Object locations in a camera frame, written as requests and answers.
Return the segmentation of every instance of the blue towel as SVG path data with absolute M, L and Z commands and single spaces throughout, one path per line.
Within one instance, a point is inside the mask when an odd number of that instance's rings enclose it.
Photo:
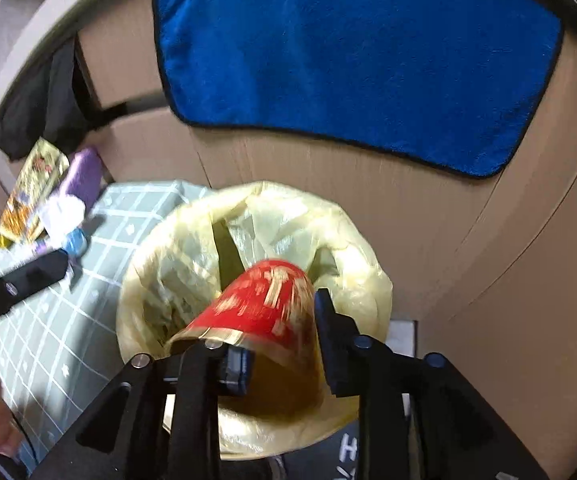
M 533 0 L 153 0 L 153 10 L 181 120 L 306 132 L 475 177 L 511 159 L 561 39 L 559 18 Z

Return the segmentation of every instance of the plastic bag liner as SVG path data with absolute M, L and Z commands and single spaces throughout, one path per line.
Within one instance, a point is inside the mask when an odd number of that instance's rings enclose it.
M 361 333 L 385 340 L 393 285 L 346 213 L 315 195 L 256 182 L 178 207 L 137 249 L 117 313 L 124 362 L 140 352 L 165 357 L 173 335 L 245 269 L 267 258 L 305 270 L 315 289 L 330 290 L 335 309 L 352 316 Z M 320 361 L 319 366 L 321 403 L 297 419 L 260 418 L 220 406 L 222 458 L 256 458 L 305 447 L 356 418 L 358 399 L 333 397 Z M 166 427 L 171 418 L 168 402 Z

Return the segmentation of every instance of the red paper cup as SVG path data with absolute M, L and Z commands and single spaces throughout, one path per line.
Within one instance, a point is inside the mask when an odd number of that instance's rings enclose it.
M 264 260 L 246 270 L 184 330 L 171 338 L 171 353 L 197 339 L 213 339 L 255 352 L 249 393 L 223 399 L 238 412 L 286 418 L 319 399 L 315 290 L 299 267 Z

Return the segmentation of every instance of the purple object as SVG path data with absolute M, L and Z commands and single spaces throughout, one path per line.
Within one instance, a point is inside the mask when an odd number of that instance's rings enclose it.
M 75 153 L 68 173 L 57 190 L 59 195 L 79 198 L 88 212 L 100 194 L 102 161 L 95 148 L 85 148 Z

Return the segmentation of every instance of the grid pattern tablecloth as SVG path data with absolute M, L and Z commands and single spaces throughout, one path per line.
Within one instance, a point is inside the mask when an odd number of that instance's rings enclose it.
M 89 248 L 70 286 L 51 286 L 0 319 L 4 400 L 40 460 L 123 367 L 115 314 L 135 248 L 178 205 L 207 192 L 182 181 L 108 186 L 86 222 Z M 0 250 L 0 275 L 23 253 Z M 26 443 L 21 457 L 32 469 Z

